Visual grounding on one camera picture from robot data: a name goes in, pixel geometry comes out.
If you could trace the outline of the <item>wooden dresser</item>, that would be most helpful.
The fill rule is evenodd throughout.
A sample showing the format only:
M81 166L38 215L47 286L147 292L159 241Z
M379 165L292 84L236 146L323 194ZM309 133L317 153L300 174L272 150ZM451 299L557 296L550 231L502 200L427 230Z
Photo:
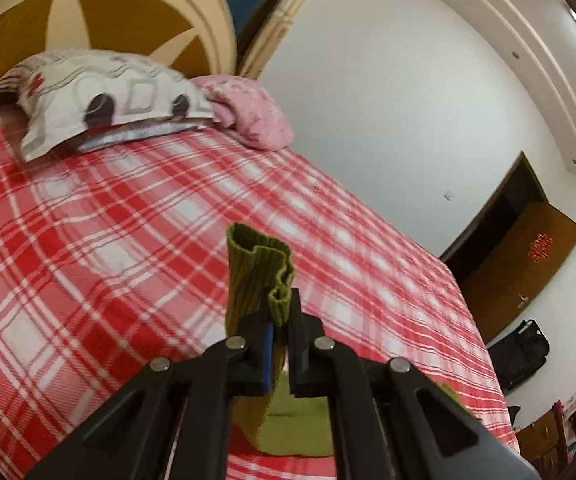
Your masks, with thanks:
M561 401L517 434L521 455L542 479L559 479L576 454L576 409Z

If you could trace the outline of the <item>pink pillow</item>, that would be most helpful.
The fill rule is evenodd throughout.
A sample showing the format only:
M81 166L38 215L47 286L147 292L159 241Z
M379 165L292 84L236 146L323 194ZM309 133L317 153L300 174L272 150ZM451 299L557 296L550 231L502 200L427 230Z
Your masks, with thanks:
M191 82L213 110L213 127L247 148L279 151L294 141L287 116L274 98L253 79L210 75Z

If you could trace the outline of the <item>red plaid bed sheet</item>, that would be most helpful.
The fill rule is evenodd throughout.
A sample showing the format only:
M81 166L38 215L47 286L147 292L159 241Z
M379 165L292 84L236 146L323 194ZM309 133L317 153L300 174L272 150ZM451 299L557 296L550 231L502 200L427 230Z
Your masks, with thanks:
M204 129L25 162L0 108L0 474L20 479L150 359L225 335L226 232L292 249L302 308L360 356L405 356L515 448L444 263L289 150Z

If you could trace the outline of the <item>green striped knit sweater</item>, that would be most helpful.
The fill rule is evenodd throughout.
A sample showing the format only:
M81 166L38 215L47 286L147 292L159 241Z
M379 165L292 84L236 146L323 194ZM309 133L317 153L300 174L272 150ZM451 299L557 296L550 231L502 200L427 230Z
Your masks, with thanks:
M242 223L227 231L229 297L226 332L238 334L258 314L262 367L268 392L236 403L235 419L248 441L271 455L329 456L342 441L333 435L327 401L289 393L287 345L275 334L290 318L294 266L290 247Z

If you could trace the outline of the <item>white patterned pillow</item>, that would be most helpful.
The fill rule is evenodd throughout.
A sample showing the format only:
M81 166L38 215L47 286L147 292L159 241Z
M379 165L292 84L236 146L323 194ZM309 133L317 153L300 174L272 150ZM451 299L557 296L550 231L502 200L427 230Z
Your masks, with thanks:
M146 56L104 50L53 50L30 56L0 77L28 118L24 160L61 143L85 151L211 125L213 108L182 73Z

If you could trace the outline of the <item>brown wooden door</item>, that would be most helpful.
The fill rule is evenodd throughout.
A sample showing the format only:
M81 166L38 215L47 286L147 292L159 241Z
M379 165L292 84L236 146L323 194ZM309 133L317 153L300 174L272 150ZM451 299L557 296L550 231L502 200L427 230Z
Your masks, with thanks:
M546 287L576 245L576 222L550 203L526 207L460 285L484 342L508 327Z

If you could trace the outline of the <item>cream wooden headboard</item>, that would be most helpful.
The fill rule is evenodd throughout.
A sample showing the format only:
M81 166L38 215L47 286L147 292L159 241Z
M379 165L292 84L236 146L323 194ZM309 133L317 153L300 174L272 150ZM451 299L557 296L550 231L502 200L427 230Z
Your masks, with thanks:
M0 0L0 77L56 49L137 53L188 78L237 60L226 0Z

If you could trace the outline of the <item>black bag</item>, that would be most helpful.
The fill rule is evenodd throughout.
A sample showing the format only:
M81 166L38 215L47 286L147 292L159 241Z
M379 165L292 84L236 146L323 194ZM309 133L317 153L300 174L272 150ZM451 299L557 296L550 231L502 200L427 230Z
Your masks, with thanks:
M488 348L501 391L518 388L547 362L550 344L535 320L522 321Z

